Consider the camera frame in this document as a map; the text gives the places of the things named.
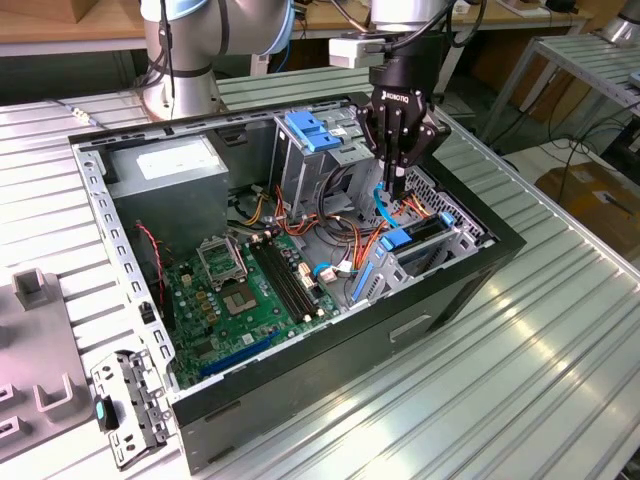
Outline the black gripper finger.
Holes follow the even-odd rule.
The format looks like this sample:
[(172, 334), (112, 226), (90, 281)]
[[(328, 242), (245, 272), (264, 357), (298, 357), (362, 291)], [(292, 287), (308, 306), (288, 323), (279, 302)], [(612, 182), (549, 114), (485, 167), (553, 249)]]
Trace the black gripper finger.
[(424, 166), (450, 134), (451, 128), (446, 123), (421, 123), (400, 135), (393, 164), (393, 200), (405, 197), (407, 171), (414, 166)]
[(382, 162), (383, 189), (389, 194), (393, 190), (394, 166), (387, 140), (389, 139), (387, 128), (388, 109), (385, 104), (374, 106), (372, 103), (356, 108), (356, 118), (362, 129), (369, 150)]

